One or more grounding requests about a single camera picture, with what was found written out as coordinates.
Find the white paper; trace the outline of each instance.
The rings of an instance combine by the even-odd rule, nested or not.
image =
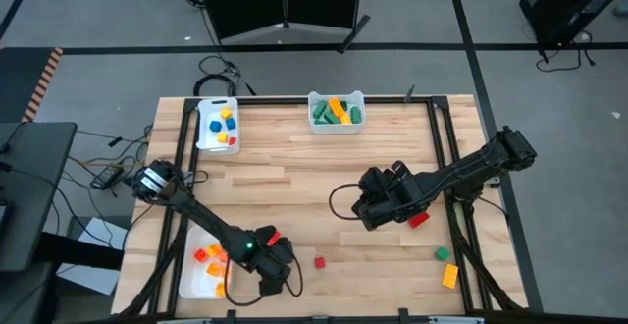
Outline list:
[[[113,234],[113,237],[111,237],[109,231],[105,228],[105,224]],[[97,218],[92,218],[85,227],[95,237],[108,241],[113,248],[122,249],[122,241],[127,233],[127,230]],[[106,243],[90,236],[86,231],[82,232],[78,240],[84,243],[109,246]],[[61,264],[59,270],[57,271],[57,273],[59,273],[57,276],[95,290],[104,295],[110,295],[116,288],[118,277],[120,275],[120,271],[118,270],[99,269],[80,265],[68,271],[64,271],[71,266],[73,265]]]

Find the toy block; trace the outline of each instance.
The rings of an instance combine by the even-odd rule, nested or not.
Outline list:
[[[327,102],[326,101],[318,102],[318,104],[314,108],[314,113],[312,113],[312,117],[314,117],[314,119],[321,118],[323,116],[323,113],[325,113],[326,109],[327,109]]]
[[[323,114],[323,119],[325,119],[325,121],[329,124],[340,124],[340,120],[338,120],[334,113],[330,111],[327,111],[325,112],[325,114]]]
[[[448,264],[443,274],[443,286],[450,289],[455,288],[455,281],[458,278],[458,267]]]
[[[205,251],[207,252],[207,255],[209,255],[210,257],[216,257],[218,256],[218,254],[224,252],[224,250],[217,244],[212,244],[210,246],[208,246]]]
[[[436,258],[440,261],[445,261],[449,258],[449,252],[444,246],[441,246],[438,249],[436,249],[434,256],[436,256]]]
[[[362,123],[362,113],[360,112],[360,108],[358,107],[351,108],[351,123],[353,124]]]
[[[314,267],[323,269],[325,267],[325,258],[322,256],[314,258]]]
[[[218,133],[216,140],[220,143],[227,143],[227,133]]]
[[[219,132],[219,131],[220,131],[220,129],[222,129],[222,128],[223,128],[223,125],[222,125],[222,124],[220,124],[220,122],[217,122],[217,121],[212,121],[212,122],[209,124],[209,130],[210,130],[210,131],[212,131],[212,132],[214,132],[214,133]]]
[[[329,105],[330,105],[330,110],[332,111],[332,113],[334,113],[334,115],[337,118],[339,118],[342,114],[344,114],[342,105],[340,105],[340,101],[337,98],[335,97],[330,98]]]
[[[220,110],[220,117],[224,120],[228,120],[232,116],[232,111],[229,108],[223,108]]]
[[[236,128],[236,121],[234,120],[234,118],[229,118],[225,120],[225,123],[227,124],[228,130],[233,130]]]
[[[220,283],[216,285],[216,297],[224,297],[225,296],[225,283]]]
[[[340,122],[344,125],[351,125],[351,119],[349,119],[349,116],[347,116],[346,113],[342,113],[340,116]]]
[[[207,267],[207,270],[205,270],[205,272],[208,273],[209,275],[216,276],[216,277],[225,277],[226,271],[227,271],[227,268],[219,263],[211,263]]]
[[[209,256],[207,255],[207,253],[203,249],[197,250],[196,253],[194,254],[194,258],[196,260],[198,260],[199,262],[203,262],[203,261],[207,260],[208,257]]]
[[[427,212],[421,212],[420,214],[409,219],[408,224],[410,224],[410,227],[414,229],[414,228],[419,227],[420,224],[424,223],[429,218],[430,218],[430,215],[428,215]]]

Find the white plastic bin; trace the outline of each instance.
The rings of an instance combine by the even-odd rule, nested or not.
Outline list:
[[[181,297],[222,299],[222,297],[216,296],[216,287],[224,282],[224,277],[215,277],[207,273],[209,264],[212,261],[216,262],[219,260],[217,258],[209,258],[199,262],[194,258],[194,254],[199,249],[205,249],[215,243],[218,243],[218,240],[199,226],[194,226],[187,231],[185,253],[183,254],[183,271],[181,273],[181,282],[179,283],[179,295]],[[233,267],[233,264],[229,265],[229,279],[227,279],[227,286],[229,287],[227,290],[231,288]]]
[[[337,97],[340,101],[345,101],[347,105],[347,110],[350,111],[351,108],[357,106],[360,108],[360,112],[362,114],[362,121],[359,124],[321,124],[317,125],[312,117],[312,111],[314,110],[316,104],[320,101],[328,101],[332,97]],[[364,106],[364,94],[360,91],[354,91],[351,94],[346,95],[322,95],[316,92],[310,92],[307,95],[307,120],[310,122],[310,128],[312,129],[312,133],[314,134],[357,134],[364,127],[364,123],[366,123],[366,107]]]
[[[229,108],[235,120],[235,129],[228,130],[225,120],[220,116],[220,110]],[[239,113],[237,111],[237,99],[232,97],[216,97],[203,99],[198,103],[198,114],[200,114],[200,128],[198,142],[196,147],[206,150],[211,155],[230,155],[239,152]],[[209,129],[212,121],[218,121],[222,127],[219,133],[227,133],[229,141],[230,137],[235,137],[234,145],[229,146],[228,143],[220,143],[217,140],[218,133]]]

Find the wooden tabletop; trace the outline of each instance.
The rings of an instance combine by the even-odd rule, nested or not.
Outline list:
[[[160,100],[147,161],[174,160],[183,102],[184,98]],[[485,143],[474,97],[453,95],[449,104],[460,154],[465,156]],[[357,183],[369,167],[385,169],[398,159],[413,173],[437,169],[425,105],[367,105],[367,112],[367,122],[358,135],[313,135],[305,105],[240,106],[241,151],[220,157],[201,151],[197,170],[208,172],[210,179],[195,186],[198,200],[226,222],[244,229],[277,226],[292,240],[303,270],[301,297],[293,298],[284,291],[239,307],[239,317],[397,315],[402,307],[408,308],[410,315],[464,312],[459,284],[454,290],[441,285],[445,263],[434,256],[439,246],[452,252],[442,197],[428,209],[430,219],[414,230],[392,222],[367,232],[361,222],[343,221],[330,212],[330,191],[341,184]],[[440,114],[439,121],[448,151]],[[194,122],[192,117],[184,166],[188,165]],[[337,193],[339,213],[350,216],[350,205],[358,194],[359,190],[351,189]],[[497,189],[485,189],[484,198],[500,205]],[[139,202],[133,219],[145,209]],[[482,201],[476,202],[475,210],[487,268],[515,301],[526,305],[503,214]],[[131,230],[113,313],[130,303],[152,272],[163,216],[163,208],[153,207]],[[460,227],[465,232],[463,222]],[[325,257],[325,269],[315,269],[317,256]],[[448,262],[454,263],[453,257]],[[297,289],[298,274],[293,264],[292,268],[289,282]],[[474,303],[480,307],[476,277],[473,268],[467,268]],[[257,297],[259,276],[234,269],[230,295],[237,301]],[[170,281],[162,286],[160,309],[165,309]],[[224,317],[232,308],[226,300],[180,297],[177,315]]]

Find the green block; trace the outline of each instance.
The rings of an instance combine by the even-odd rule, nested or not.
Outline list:
[[[316,104],[316,108],[314,108],[314,113],[312,114],[312,117],[314,117],[314,119],[321,118],[321,116],[323,116],[323,113],[325,113],[325,109],[327,109],[327,102],[318,102],[318,104]]]
[[[358,107],[351,108],[351,123],[353,124],[362,123],[362,113],[360,112],[360,108]]]
[[[340,124],[340,120],[338,120],[338,118],[336,118],[336,116],[334,115],[334,113],[332,113],[332,111],[328,110],[327,112],[325,112],[325,114],[323,114],[323,118],[329,124]]]
[[[449,258],[449,252],[445,247],[441,246],[440,248],[436,249],[434,256],[436,256],[436,258],[440,261],[446,261]]]

